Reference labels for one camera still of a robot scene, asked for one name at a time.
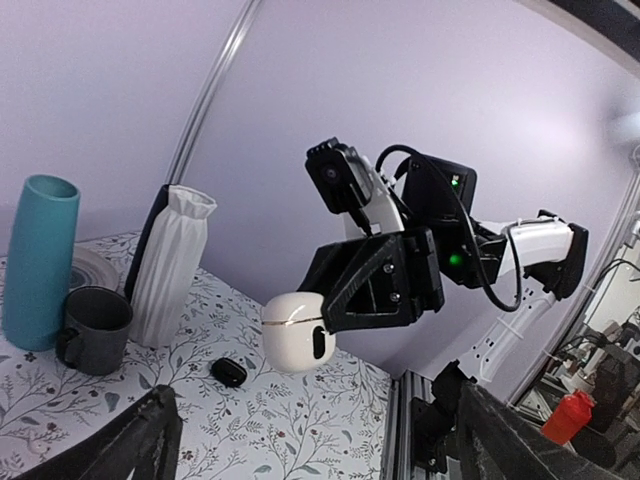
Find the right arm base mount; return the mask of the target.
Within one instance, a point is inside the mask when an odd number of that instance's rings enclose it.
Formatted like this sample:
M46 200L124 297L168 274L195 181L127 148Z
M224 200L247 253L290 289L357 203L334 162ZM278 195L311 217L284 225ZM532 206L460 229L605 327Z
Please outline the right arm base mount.
M460 369L460 361L449 362L431 382L432 400L414 397L411 412L411 464L427 472L446 473L446 437L456 426L462 387L475 383Z

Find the black earbud charging case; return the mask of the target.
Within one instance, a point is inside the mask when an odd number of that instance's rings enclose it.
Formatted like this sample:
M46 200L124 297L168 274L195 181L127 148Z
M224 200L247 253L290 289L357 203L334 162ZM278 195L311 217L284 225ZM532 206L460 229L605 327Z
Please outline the black earbud charging case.
M228 388L238 388L247 379L247 372L243 366L230 358L215 360L209 369L210 375Z

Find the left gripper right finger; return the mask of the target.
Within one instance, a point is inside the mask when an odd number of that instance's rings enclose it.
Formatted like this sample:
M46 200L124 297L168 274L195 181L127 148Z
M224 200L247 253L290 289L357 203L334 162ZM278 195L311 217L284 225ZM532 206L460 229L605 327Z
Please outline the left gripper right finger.
M544 437L473 383L461 387L457 448L463 479L615 479Z

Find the cream earbud case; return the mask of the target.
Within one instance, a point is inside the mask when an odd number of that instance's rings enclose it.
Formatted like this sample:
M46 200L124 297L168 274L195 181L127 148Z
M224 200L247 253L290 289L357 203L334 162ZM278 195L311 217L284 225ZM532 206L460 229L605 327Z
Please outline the cream earbud case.
M325 326L324 297L313 292L292 292L272 298L261 316L267 362L283 373L301 373L327 363L336 337Z

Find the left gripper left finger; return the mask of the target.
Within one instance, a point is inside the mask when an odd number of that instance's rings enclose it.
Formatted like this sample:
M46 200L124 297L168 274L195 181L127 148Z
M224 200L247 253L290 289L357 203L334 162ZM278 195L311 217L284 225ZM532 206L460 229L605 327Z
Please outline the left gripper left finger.
M39 479L173 479L183 421L173 388L151 389L86 440L37 467Z

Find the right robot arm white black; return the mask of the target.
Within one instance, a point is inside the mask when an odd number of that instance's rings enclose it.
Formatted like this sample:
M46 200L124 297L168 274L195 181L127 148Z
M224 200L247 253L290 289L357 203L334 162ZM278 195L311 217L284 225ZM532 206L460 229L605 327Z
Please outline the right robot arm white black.
M512 316L490 332L483 353L462 361L467 376L490 381L535 317L522 290L501 300L496 281L509 273L517 281L534 278L556 302L581 278L586 230L546 211L502 224L474 220L477 175L469 167L406 148L390 178L380 163L337 141L309 150L305 166L328 210L349 216L355 229L351 239L316 251L284 324L283 369L325 363L339 332L406 326L440 310L442 283L450 280L483 290Z

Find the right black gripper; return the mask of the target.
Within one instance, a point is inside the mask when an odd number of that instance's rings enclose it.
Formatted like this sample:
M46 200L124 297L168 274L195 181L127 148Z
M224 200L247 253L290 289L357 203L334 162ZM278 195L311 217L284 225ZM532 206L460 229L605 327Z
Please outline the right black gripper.
M444 305L427 227L321 246L297 291L323 295L331 333L408 326Z

